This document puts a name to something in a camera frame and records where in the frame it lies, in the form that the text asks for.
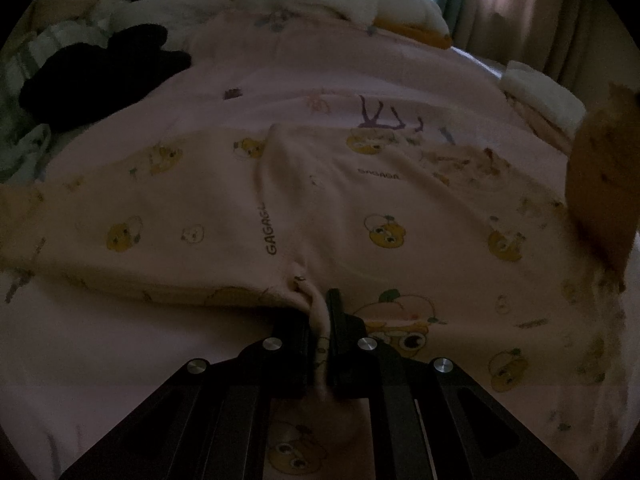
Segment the cream bear print garment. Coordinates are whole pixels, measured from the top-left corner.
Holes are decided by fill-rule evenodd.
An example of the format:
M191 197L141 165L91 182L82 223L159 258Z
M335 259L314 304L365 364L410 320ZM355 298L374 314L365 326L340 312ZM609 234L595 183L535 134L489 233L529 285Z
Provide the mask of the cream bear print garment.
M1 288L305 311L324 294L403 356L450 353L582 478L622 446L618 287L561 197L491 148L275 124L149 145L1 190Z

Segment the pink printed bed sheet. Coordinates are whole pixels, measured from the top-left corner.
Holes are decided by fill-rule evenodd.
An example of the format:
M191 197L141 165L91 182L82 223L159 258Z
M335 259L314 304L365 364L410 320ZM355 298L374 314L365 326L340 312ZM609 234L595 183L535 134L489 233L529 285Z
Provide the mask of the pink printed bed sheet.
M227 11L202 27L192 54L188 70L70 142L42 181L6 185L81 174L194 132L241 130L254 138L282 124L408 131L433 143L491 148L566 206L566 156L518 116L493 74L457 50L337 20L269 24ZM626 412L622 446L596 478L639 420L638 264L616 285ZM314 374L326 374L330 341L290 304L153 304L42 276L23 301L1 289L2 429L31 474L58 478L182 362L227 359L290 323L310 330Z

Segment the plaid green white garment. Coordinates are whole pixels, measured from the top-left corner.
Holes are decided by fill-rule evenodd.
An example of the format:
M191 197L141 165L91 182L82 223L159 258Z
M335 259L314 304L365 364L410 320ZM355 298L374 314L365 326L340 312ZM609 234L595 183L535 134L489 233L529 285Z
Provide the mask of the plaid green white garment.
M105 47L108 33L85 21L47 27L1 63L1 182L24 183L38 176L38 164L53 146L52 133L18 104L25 82L48 58L72 44Z

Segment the white fluffy pillow right side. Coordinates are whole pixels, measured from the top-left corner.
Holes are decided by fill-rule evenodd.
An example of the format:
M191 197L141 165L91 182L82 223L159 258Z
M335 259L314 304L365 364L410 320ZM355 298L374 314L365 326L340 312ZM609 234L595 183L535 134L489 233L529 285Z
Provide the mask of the white fluffy pillow right side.
M506 64L499 86L508 96L528 106L571 141L586 116L585 104L554 79L527 64Z

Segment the black garment on bed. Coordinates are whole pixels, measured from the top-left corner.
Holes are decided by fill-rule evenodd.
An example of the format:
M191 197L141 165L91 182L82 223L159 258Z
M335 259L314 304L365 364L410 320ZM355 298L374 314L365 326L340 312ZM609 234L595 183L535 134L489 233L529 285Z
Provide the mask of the black garment on bed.
M189 53L164 48L167 39L166 27L141 24L115 32L105 47L64 47L25 82L18 104L56 136L99 122L191 66Z

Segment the white fluffy blanket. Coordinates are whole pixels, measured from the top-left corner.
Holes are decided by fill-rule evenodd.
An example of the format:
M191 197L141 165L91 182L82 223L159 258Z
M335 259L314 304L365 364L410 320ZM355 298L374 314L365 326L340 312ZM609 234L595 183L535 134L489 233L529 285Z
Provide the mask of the white fluffy blanket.
M119 6L111 14L108 29L120 32L142 24L160 25L168 31L163 49L178 51L200 27L231 7L231 0L139 0Z

